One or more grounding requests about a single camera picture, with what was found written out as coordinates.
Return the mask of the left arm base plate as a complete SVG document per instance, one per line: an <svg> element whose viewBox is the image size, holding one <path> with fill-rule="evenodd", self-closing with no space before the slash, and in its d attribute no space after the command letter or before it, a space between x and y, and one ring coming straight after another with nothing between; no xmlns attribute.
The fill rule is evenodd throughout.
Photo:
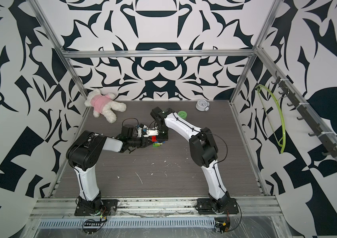
<svg viewBox="0 0 337 238"><path fill-rule="evenodd" d="M81 197L78 197L74 215L77 217L110 215L112 212L117 211L117 207L118 207L117 199L97 198L94 201L87 201Z"/></svg>

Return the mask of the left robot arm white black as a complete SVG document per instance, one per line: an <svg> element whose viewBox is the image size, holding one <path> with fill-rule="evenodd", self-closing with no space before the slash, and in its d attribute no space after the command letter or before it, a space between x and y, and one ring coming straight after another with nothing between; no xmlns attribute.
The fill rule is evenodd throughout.
<svg viewBox="0 0 337 238"><path fill-rule="evenodd" d="M93 209L101 205L101 192L97 185L95 166L103 151L116 153L132 152L137 148L145 148L151 142L142 136L147 126L125 125L121 134L109 137L103 134L84 131L71 145L66 153L69 165L76 172L80 195L79 203Z"/></svg>

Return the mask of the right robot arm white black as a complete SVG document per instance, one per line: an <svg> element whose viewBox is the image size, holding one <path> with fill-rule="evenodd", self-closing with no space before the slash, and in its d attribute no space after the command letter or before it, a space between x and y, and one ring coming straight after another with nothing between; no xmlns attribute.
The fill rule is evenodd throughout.
<svg viewBox="0 0 337 238"><path fill-rule="evenodd" d="M188 141L191 158L196 165L201 167L206 178L214 209L225 208L230 201L230 195L219 172L219 150L211 130L190 124L171 108L162 110L156 107L152 109L151 116L157 124L157 138L166 139L168 130L171 129Z"/></svg>

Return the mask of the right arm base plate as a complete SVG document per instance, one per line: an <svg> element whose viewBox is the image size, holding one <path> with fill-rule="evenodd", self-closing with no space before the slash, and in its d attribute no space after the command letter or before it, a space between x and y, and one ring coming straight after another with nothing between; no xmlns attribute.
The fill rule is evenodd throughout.
<svg viewBox="0 0 337 238"><path fill-rule="evenodd" d="M219 200L211 198L198 198L195 209L201 215L238 214L239 208L235 198L223 197Z"/></svg>

